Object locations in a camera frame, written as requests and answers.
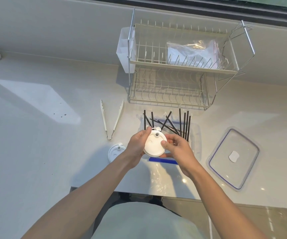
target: container lid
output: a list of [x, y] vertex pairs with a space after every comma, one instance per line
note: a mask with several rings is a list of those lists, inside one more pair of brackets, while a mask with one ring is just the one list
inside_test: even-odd
[[125, 151], [125, 149], [126, 149], [125, 146], [123, 146], [121, 142], [113, 145], [108, 151], [109, 162], [114, 161], [119, 154]]
[[166, 141], [165, 135], [158, 130], [152, 130], [146, 141], [144, 152], [150, 157], [158, 157], [165, 153], [161, 141]]
[[234, 128], [229, 128], [208, 159], [209, 168], [233, 189], [245, 183], [259, 154], [259, 147]]

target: dish rack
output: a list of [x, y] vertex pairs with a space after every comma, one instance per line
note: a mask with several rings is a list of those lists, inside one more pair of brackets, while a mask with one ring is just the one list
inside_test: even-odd
[[[243, 21], [231, 32], [192, 25], [136, 20], [133, 9], [128, 28], [129, 100], [178, 107], [209, 108], [216, 94], [254, 57], [255, 51]], [[238, 63], [233, 42], [243, 38], [249, 55]], [[173, 51], [179, 48], [211, 48], [208, 56]]]

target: forearm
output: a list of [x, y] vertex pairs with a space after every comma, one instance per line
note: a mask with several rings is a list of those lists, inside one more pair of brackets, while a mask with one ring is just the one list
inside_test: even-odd
[[191, 178], [222, 239], [266, 238], [201, 165], [193, 170]]
[[81, 237], [128, 170], [121, 154], [94, 178], [54, 205], [22, 239]]

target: white tongs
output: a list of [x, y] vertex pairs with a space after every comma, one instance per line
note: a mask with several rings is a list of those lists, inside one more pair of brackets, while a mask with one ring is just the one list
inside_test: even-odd
[[118, 112], [118, 117], [117, 117], [117, 120], [116, 120], [116, 123], [115, 123], [115, 126], [114, 126], [114, 130], [113, 130], [113, 133], [111, 134], [111, 139], [108, 139], [108, 132], [107, 132], [107, 125], [106, 125], [106, 119], [105, 119], [105, 109], [104, 109], [104, 106], [103, 106], [103, 101], [101, 100], [101, 110], [102, 110], [102, 116], [103, 116], [103, 121], [104, 121], [104, 127], [105, 127], [105, 132], [107, 134], [107, 139], [110, 141], [113, 139], [113, 134], [116, 130], [116, 126], [117, 126], [117, 123], [120, 119], [120, 116], [122, 114], [122, 110], [123, 110], [123, 106], [124, 106], [124, 101], [122, 100], [122, 104], [119, 108], [119, 112]]

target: clear plastic bag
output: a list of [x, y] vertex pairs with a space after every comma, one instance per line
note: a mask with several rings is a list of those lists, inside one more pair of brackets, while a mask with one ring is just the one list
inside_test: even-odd
[[167, 64], [170, 65], [223, 69], [228, 64], [216, 40], [199, 40], [185, 45], [167, 42], [167, 49]]

